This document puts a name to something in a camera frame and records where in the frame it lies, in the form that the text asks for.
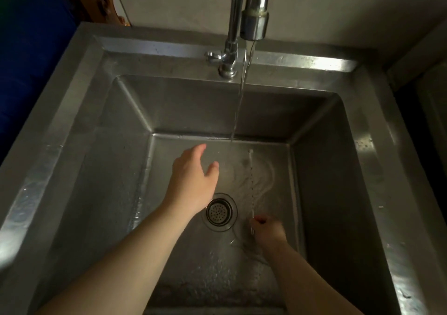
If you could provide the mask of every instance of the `drain strainer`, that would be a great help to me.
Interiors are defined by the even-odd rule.
[[[214,231],[230,229],[237,218],[237,207],[234,200],[224,193],[213,195],[213,199],[202,213],[205,225]]]

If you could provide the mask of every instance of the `chrome faucet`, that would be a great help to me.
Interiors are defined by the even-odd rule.
[[[223,78],[231,79],[236,76],[235,63],[237,59],[237,35],[246,41],[259,41],[265,37],[269,13],[268,0],[246,0],[245,10],[242,11],[244,0],[231,0],[230,23],[228,37],[224,51],[207,52],[210,63],[219,63],[219,74]]]

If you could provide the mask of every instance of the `stainless steel sink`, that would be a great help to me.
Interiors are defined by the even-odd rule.
[[[447,230],[371,54],[261,41],[231,142],[240,77],[203,56],[222,40],[81,25],[0,168],[2,312],[32,312],[100,259],[202,142],[234,224],[193,218],[148,314],[283,312],[253,208],[365,314],[447,309]]]

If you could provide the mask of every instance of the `blue fabric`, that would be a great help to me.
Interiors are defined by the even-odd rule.
[[[0,163],[77,27],[67,0],[15,3],[0,34]]]

